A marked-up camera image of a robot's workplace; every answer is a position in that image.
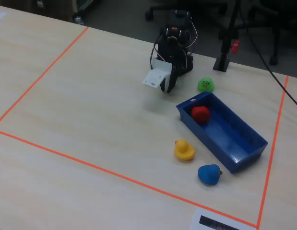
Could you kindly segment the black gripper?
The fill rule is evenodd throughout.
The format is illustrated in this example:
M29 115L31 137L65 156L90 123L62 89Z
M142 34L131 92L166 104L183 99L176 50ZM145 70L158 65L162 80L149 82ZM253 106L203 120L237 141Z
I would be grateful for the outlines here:
M158 56L161 60L172 64L167 91L166 79L160 83L161 91L170 93L176 85L178 69L186 70L188 67L186 48L174 36L161 36L158 40Z

